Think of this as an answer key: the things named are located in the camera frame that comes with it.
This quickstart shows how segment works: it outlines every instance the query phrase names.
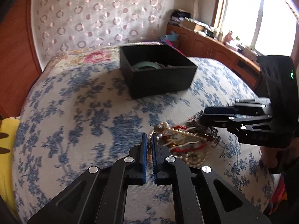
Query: blue floral pattern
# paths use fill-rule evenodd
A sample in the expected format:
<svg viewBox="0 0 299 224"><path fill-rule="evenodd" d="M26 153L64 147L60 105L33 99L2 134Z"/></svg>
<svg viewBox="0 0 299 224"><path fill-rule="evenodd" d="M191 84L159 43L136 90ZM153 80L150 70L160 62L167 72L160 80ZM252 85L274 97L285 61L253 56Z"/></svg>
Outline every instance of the blue floral pattern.
<svg viewBox="0 0 299 224"><path fill-rule="evenodd" d="M23 223L89 166L108 167L127 155L155 124L181 124L206 106L256 97L218 61L190 59L198 70L188 90L137 100L128 94L118 60L61 70L58 63L44 74L29 94L15 143L14 196ZM258 146L238 143L225 129L219 135L205 164L263 211L279 176L260 164ZM129 186L124 223L175 223L171 186L155 186L151 173L149 161L147 184Z"/></svg>

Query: silver rivet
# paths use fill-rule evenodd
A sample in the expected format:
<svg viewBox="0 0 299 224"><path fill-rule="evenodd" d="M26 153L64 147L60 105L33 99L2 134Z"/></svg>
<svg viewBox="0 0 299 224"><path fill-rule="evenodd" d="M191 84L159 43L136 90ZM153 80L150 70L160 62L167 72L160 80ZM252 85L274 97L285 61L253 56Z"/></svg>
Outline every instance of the silver rivet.
<svg viewBox="0 0 299 224"><path fill-rule="evenodd" d="M209 166L203 166L202 171L204 171L205 173L210 173L212 171L212 169Z"/></svg>
<svg viewBox="0 0 299 224"><path fill-rule="evenodd" d="M95 167L95 166L93 166L93 167L90 167L90 168L88 169L88 171L89 171L90 173L96 173L96 172L98 171L98 168Z"/></svg>
<svg viewBox="0 0 299 224"><path fill-rule="evenodd" d="M166 158L166 161L167 161L167 162L174 162L174 161L175 161L175 157L173 157L173 156L168 156L168 157Z"/></svg>
<svg viewBox="0 0 299 224"><path fill-rule="evenodd" d="M125 157L125 162L132 162L132 161L134 161L134 158L132 158L131 156Z"/></svg>

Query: curtain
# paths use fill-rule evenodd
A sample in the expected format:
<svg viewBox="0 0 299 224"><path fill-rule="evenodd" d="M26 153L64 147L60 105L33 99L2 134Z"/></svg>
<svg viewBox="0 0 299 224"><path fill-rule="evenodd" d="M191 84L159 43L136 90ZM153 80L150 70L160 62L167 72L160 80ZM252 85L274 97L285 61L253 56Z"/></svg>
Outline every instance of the curtain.
<svg viewBox="0 0 299 224"><path fill-rule="evenodd" d="M38 58L156 37L167 0L32 0Z"/></svg>

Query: human hand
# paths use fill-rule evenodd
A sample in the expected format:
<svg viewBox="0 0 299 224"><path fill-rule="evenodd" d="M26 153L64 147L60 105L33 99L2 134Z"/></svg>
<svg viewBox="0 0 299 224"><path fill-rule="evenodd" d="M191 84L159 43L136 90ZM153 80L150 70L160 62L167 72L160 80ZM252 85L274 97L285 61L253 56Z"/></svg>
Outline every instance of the human hand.
<svg viewBox="0 0 299 224"><path fill-rule="evenodd" d="M264 166L275 169L281 165L287 168L299 157L299 137L294 138L287 149L261 147L261 153Z"/></svg>

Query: black box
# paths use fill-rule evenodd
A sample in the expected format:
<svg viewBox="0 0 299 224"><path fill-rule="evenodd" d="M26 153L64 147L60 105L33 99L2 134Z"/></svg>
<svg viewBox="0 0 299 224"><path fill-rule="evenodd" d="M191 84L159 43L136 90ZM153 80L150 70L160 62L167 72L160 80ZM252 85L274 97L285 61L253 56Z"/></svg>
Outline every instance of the black box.
<svg viewBox="0 0 299 224"><path fill-rule="evenodd" d="M134 71L141 61L171 65L172 68L146 68ZM168 45L120 47L121 71L133 99L186 90L191 86L197 66Z"/></svg>

